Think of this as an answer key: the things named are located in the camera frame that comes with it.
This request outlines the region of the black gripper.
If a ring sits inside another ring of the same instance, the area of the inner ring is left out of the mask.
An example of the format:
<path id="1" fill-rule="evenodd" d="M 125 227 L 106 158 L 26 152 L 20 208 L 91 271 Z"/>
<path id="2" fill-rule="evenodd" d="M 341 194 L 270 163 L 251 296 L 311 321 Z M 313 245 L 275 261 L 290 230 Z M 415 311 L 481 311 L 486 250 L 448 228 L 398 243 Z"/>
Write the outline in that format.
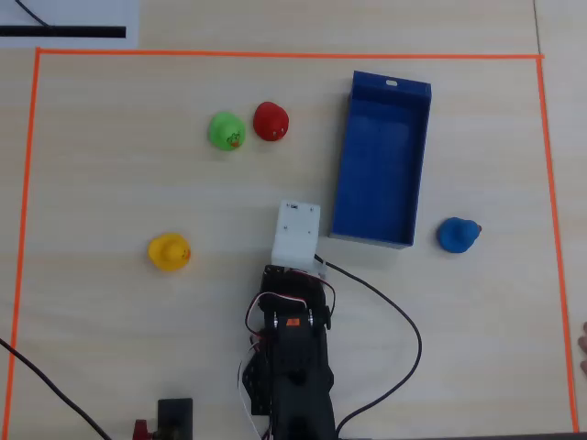
<path id="1" fill-rule="evenodd" d="M 299 269 L 267 265 L 260 284 L 259 308 L 268 323 L 273 318 L 306 313 L 313 325 L 331 329 L 334 287 L 317 275 Z"/>

